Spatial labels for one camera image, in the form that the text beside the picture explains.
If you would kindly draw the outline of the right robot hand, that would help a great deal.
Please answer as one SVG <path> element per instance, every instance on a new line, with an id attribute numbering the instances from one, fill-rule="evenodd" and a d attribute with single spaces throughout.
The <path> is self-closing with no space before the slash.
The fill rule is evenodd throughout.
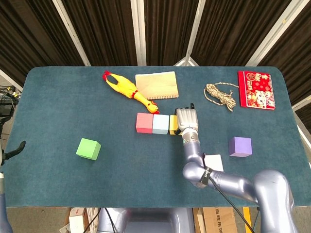
<path id="1" fill-rule="evenodd" d="M 175 135 L 179 135 L 187 128 L 192 128 L 198 131 L 198 117 L 194 103 L 190 107 L 176 108 L 175 115 L 177 117 L 177 129 L 174 130 Z"/>

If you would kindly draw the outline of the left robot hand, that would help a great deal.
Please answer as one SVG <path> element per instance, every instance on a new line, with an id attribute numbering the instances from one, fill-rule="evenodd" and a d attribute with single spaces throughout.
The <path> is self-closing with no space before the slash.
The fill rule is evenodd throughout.
<path id="1" fill-rule="evenodd" d="M 0 119 L 0 134 L 2 134 L 4 124 L 10 119 L 11 119 L 10 116 L 3 117 Z M 20 154 L 25 148 L 25 145 L 26 145 L 26 141 L 22 141 L 17 149 L 12 150 L 8 153 L 5 153 L 4 150 L 2 149 L 2 146 L 0 146 L 0 165 L 1 166 L 4 165 L 6 160 L 9 160 L 10 158 Z"/>

